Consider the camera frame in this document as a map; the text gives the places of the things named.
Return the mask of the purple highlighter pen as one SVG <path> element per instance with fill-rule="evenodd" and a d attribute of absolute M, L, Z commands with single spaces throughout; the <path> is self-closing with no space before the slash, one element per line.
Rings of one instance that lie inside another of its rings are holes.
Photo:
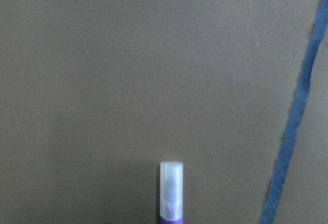
<path fill-rule="evenodd" d="M 160 223 L 183 223 L 183 163 L 160 163 L 159 217 Z"/>

